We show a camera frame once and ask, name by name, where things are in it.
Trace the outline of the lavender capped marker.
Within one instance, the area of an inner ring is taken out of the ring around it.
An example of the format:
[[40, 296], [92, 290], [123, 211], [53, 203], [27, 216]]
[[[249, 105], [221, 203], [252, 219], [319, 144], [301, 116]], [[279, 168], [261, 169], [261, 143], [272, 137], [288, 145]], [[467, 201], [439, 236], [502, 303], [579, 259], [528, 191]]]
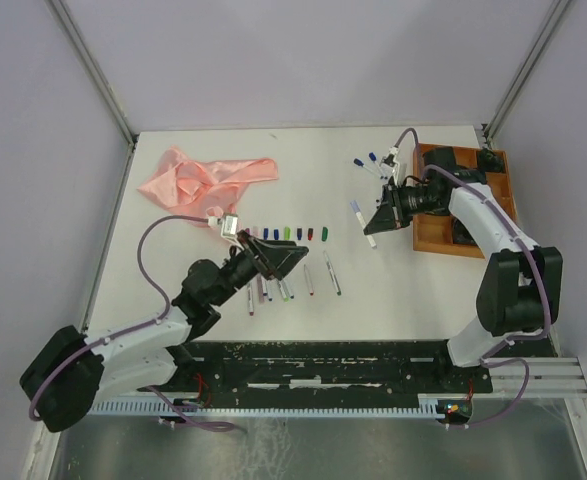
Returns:
[[[364, 219], [364, 216], [363, 216], [363, 214], [362, 214], [362, 212], [360, 210], [360, 207], [359, 207], [357, 201], [356, 200], [352, 200], [350, 202], [350, 205], [351, 205], [351, 208], [352, 208], [352, 210], [353, 210], [353, 212], [354, 212], [354, 214], [355, 214], [355, 216], [356, 216], [356, 218], [357, 218], [360, 226], [362, 227], [362, 229], [365, 229], [365, 227], [367, 226], [367, 223], [366, 223], [366, 221]], [[370, 245], [370, 247], [372, 249], [376, 249], [377, 248], [377, 244], [376, 244], [374, 238], [371, 235], [365, 234], [364, 237], [367, 239], [367, 241], [368, 241], [368, 243], [369, 243], [369, 245]]]

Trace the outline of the pink translucent highlighter pen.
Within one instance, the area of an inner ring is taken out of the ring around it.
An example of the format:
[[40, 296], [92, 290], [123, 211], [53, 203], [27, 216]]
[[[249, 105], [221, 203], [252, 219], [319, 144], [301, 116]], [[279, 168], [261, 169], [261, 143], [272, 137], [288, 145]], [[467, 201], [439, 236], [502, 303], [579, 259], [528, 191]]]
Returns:
[[257, 298], [260, 304], [265, 302], [266, 294], [264, 292], [263, 280], [261, 277], [258, 277], [256, 280], [257, 286]]

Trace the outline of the lime green capped marker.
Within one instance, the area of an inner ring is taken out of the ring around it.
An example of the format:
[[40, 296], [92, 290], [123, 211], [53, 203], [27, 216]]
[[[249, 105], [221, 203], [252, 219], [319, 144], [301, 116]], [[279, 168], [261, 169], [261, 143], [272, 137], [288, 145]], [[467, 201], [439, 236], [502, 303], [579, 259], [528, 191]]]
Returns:
[[287, 290], [286, 290], [284, 284], [280, 280], [276, 280], [276, 284], [277, 284], [278, 290], [280, 292], [280, 295], [282, 297], [282, 300], [284, 302], [288, 302], [289, 301], [289, 295], [287, 293]]

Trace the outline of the magenta capped whiteboard marker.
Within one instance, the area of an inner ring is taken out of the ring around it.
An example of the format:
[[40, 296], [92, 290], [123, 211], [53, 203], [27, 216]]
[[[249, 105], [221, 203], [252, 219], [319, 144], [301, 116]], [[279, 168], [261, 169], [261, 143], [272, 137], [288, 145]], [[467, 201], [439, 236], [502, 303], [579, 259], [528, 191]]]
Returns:
[[255, 314], [255, 305], [254, 305], [254, 293], [252, 283], [249, 282], [246, 286], [247, 291], [247, 305], [248, 305], [248, 313], [249, 316], [254, 316]]

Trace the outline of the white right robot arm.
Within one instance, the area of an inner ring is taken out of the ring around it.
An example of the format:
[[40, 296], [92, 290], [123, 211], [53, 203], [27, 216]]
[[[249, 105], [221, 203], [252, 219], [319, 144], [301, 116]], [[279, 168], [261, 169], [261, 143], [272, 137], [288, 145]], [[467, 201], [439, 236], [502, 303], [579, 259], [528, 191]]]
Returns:
[[469, 232], [487, 261], [475, 318], [447, 342], [447, 355], [431, 368], [440, 389], [454, 391], [468, 379], [468, 368], [516, 341], [548, 336], [556, 321], [563, 258], [520, 229], [498, 203], [486, 175], [456, 162], [455, 151], [428, 151], [422, 174], [412, 182], [394, 179], [382, 188], [367, 236], [406, 228], [420, 214], [449, 214]]

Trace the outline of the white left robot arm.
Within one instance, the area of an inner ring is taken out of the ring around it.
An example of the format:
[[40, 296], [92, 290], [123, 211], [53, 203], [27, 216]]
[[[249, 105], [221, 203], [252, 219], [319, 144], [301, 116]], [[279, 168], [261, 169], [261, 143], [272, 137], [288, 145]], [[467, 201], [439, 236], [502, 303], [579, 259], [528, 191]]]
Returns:
[[121, 394], [165, 383], [185, 389], [194, 366], [175, 356], [175, 348], [208, 333], [221, 318], [219, 307], [255, 277], [281, 281], [308, 252], [293, 241], [262, 240], [240, 231], [228, 259], [195, 261], [177, 296], [167, 298], [161, 311], [94, 335], [73, 325], [60, 328], [19, 380], [30, 401], [30, 420], [57, 433]]

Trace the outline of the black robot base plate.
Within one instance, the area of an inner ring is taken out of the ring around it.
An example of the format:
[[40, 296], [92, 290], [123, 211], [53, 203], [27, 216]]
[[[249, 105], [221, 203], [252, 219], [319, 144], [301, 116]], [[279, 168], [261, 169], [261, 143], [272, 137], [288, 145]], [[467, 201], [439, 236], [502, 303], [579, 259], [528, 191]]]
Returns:
[[161, 392], [200, 394], [208, 406], [218, 394], [257, 389], [365, 389], [403, 394], [490, 393], [482, 367], [451, 364], [446, 343], [212, 342], [175, 348], [178, 369]]

